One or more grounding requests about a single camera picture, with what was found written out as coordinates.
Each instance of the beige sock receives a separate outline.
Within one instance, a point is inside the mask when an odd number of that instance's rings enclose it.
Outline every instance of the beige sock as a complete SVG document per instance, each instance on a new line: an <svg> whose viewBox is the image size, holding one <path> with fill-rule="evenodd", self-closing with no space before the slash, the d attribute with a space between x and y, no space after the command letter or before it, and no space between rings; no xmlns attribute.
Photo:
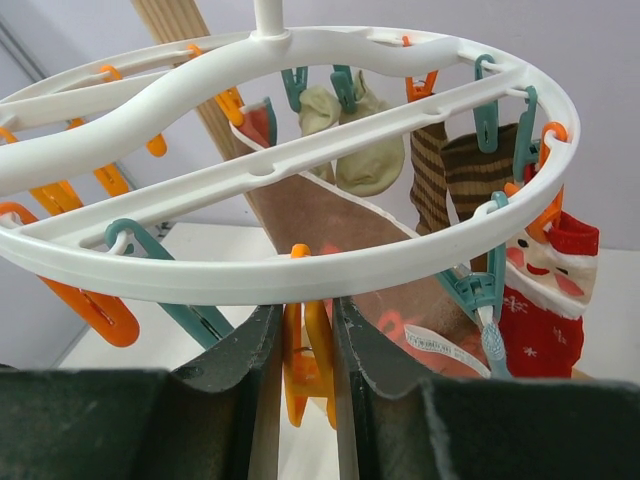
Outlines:
<svg viewBox="0 0 640 480"><path fill-rule="evenodd" d="M302 108L298 116L298 124L303 137L331 127L338 121L342 110L338 99L320 85L303 91L300 94L300 103ZM314 167L310 172L325 182L332 184L336 182L331 163Z"/></svg>
<svg viewBox="0 0 640 480"><path fill-rule="evenodd" d="M352 114L342 112L340 125L391 108L384 100L378 100L367 87L362 70L353 79L353 83L357 110ZM403 165L404 142L402 136L383 140L338 159L336 185L358 197L377 195L384 192L396 181Z"/></svg>

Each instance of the sock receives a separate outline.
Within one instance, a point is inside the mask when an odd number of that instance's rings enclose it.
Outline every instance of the sock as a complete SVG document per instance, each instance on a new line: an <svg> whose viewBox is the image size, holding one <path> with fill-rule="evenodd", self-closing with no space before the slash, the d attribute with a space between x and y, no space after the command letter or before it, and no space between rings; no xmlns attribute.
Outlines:
<svg viewBox="0 0 640 480"><path fill-rule="evenodd" d="M491 194L502 191L513 181L513 152L517 124L498 129L498 149L482 153L475 132L458 137L440 151L451 200L461 222L470 219L476 208L491 200ZM486 255L471 260L473 271L486 271Z"/></svg>
<svg viewBox="0 0 640 480"><path fill-rule="evenodd" d="M499 327L515 377L570 378L582 352L599 232L563 212L547 238L543 245L523 230L507 242Z"/></svg>
<svg viewBox="0 0 640 480"><path fill-rule="evenodd" d="M416 232L426 235L447 228L447 182L440 149L447 142L444 122L434 123L411 133L413 185L411 203L420 219Z"/></svg>
<svg viewBox="0 0 640 480"><path fill-rule="evenodd" d="M378 100L364 82L364 73L358 72L353 80L357 110L342 112L340 125L384 112L391 106ZM336 185L352 195L370 197L378 195L396 181L404 164L402 136L383 140L369 147L338 159Z"/></svg>
<svg viewBox="0 0 640 480"><path fill-rule="evenodd" d="M338 99L320 85L303 91L300 94L300 103L302 108L298 116L298 123L303 137L331 127L338 121L342 110ZM331 162L314 167L310 172L325 182L335 183Z"/></svg>

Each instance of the white hanger hook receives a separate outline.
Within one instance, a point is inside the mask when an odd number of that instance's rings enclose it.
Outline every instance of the white hanger hook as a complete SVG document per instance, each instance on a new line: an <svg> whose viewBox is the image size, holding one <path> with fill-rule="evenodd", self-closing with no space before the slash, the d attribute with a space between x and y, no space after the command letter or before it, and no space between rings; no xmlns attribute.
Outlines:
<svg viewBox="0 0 640 480"><path fill-rule="evenodd" d="M278 37L285 33L283 0L253 0L257 37Z"/></svg>

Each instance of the clothespin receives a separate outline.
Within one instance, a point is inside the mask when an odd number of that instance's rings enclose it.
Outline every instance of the clothespin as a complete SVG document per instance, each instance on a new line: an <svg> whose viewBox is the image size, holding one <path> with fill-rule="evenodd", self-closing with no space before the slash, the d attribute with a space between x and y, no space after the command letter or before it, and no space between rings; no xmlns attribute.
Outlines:
<svg viewBox="0 0 640 480"><path fill-rule="evenodd" d="M195 44L187 45L187 50L191 50L193 53L189 55L189 58L196 58L202 55L202 50ZM244 125L244 113L240 110L244 107L244 102L240 96L240 92L236 87L225 90L219 93L215 97L216 103L227 120L231 122L234 127L241 127Z"/></svg>
<svg viewBox="0 0 640 480"><path fill-rule="evenodd" d="M491 199L498 208L508 205L503 192L494 192ZM503 243L491 250L488 271L469 272L462 278L453 269L436 274L444 289L481 330L482 347L493 378L511 378L506 366L506 350L496 321L500 321L504 295L507 249Z"/></svg>
<svg viewBox="0 0 640 480"><path fill-rule="evenodd" d="M105 231L105 243L113 247L118 234L127 230L133 233L147 253L147 258L155 260L174 260L167 250L153 238L138 222L128 218L114 221ZM125 253L132 253L133 245L129 244ZM176 305L160 303L167 312L193 339L204 349L209 349L220 339L233 331L233 327L216 307Z"/></svg>
<svg viewBox="0 0 640 480"><path fill-rule="evenodd" d="M482 80L482 62L495 63L489 54L480 55L475 63L475 79ZM482 153L493 153L498 149L498 101L495 100L486 105L473 109L473 119L476 124L478 136L478 148Z"/></svg>
<svg viewBox="0 0 640 480"><path fill-rule="evenodd" d="M550 149L544 141L545 136L548 132L553 132L555 137L561 142L566 142L569 139L569 134L567 133L567 129L561 123L558 122L550 122L547 123L542 129L542 138L540 142L540 162L539 169L544 166L549 158ZM513 183L507 183L504 187L504 191L506 194L511 197L518 193L520 187ZM558 195L554 198L551 205L549 205L544 212L542 212L528 227L527 233L533 238L536 242L540 244L548 243L547 239L546 227L551 223L555 226L558 226L560 222L560 214L562 213L562 204L564 200L564 187L560 189Z"/></svg>
<svg viewBox="0 0 640 480"><path fill-rule="evenodd" d="M103 65L102 68L100 68L100 72L109 74L109 76L105 77L105 82L122 80L122 74L120 74L118 69L113 65ZM147 150L149 150L149 153L154 157L162 157L167 153L167 142L164 141L161 133L147 142Z"/></svg>
<svg viewBox="0 0 640 480"><path fill-rule="evenodd" d="M340 105L342 105L342 110L345 113L355 113L358 105L356 104L356 92L353 86L351 68L346 65L334 65L330 78L336 96L340 101Z"/></svg>
<svg viewBox="0 0 640 480"><path fill-rule="evenodd" d="M307 78L309 76L309 67L296 68L295 74L293 70L282 70L282 82L287 93L289 106L291 110L300 113L302 104L300 103L300 94L307 89Z"/></svg>
<svg viewBox="0 0 640 480"><path fill-rule="evenodd" d="M291 258L311 255L308 246L294 245ZM329 423L336 428L336 400L333 386L333 340L331 323L322 300L304 304L304 322L310 349L302 346L302 305L289 304L284 309L283 372L289 421L295 427L309 397L327 399Z"/></svg>
<svg viewBox="0 0 640 480"><path fill-rule="evenodd" d="M15 143L18 139L6 128L0 127L0 137L7 143ZM69 182L62 181L29 190L31 195L51 215L70 212L82 207L82 201Z"/></svg>
<svg viewBox="0 0 640 480"><path fill-rule="evenodd" d="M405 47L410 47L411 42L409 41L409 37L404 35L402 37L402 43ZM416 100L420 100L422 98L427 98L433 95L433 88L436 85L436 80L438 79L438 71L433 71L427 75L427 78L424 81L424 85L416 85L413 81L413 78L407 77L405 78L405 85L407 90L407 101L409 103L415 102Z"/></svg>
<svg viewBox="0 0 640 480"><path fill-rule="evenodd" d="M20 204L13 202L0 204L2 224L9 228L19 227L20 225L13 220L13 215L17 215L23 225L38 221ZM48 278L38 278L111 345L128 347L138 339L140 334L138 321L119 298L80 290Z"/></svg>
<svg viewBox="0 0 640 480"><path fill-rule="evenodd" d="M516 148L513 153L513 179L516 183L524 182L527 166L538 162L538 148L532 142L533 126L538 106L538 92L531 86L525 90L527 92L527 98L525 99L527 109L520 115L518 132L516 133Z"/></svg>
<svg viewBox="0 0 640 480"><path fill-rule="evenodd" d="M81 118L74 118L69 123L67 130L80 127L84 125L84 120ZM129 185L127 181L120 175L120 172L115 165L106 165L102 168L98 168L93 171L93 174L98 179L102 187L112 197L117 197L129 191Z"/></svg>

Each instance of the brown fabric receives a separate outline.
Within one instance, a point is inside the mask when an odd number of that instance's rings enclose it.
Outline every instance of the brown fabric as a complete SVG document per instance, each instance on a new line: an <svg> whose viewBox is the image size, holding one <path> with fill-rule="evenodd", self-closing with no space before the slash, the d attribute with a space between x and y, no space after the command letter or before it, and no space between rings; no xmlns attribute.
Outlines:
<svg viewBox="0 0 640 480"><path fill-rule="evenodd" d="M517 124L498 130L498 149L482 153L475 132L450 141L440 151L451 200L461 222L470 219L476 208L513 181L513 152ZM486 255L471 260L474 271L486 271Z"/></svg>
<svg viewBox="0 0 640 480"><path fill-rule="evenodd" d="M411 133L413 185L411 203L420 220L420 235L437 232L450 225L447 215L447 183L440 149L447 143L444 122L428 125Z"/></svg>
<svg viewBox="0 0 640 480"><path fill-rule="evenodd" d="M235 146L238 156L252 152L237 139ZM246 194L278 253L290 253L296 243L322 255L409 238L390 220L323 185L330 187L294 175ZM404 323L429 328L456 343L477 330L435 277L356 295L354 301L365 318L391 337L398 332L390 330L401 330ZM397 341L403 339L404 331Z"/></svg>

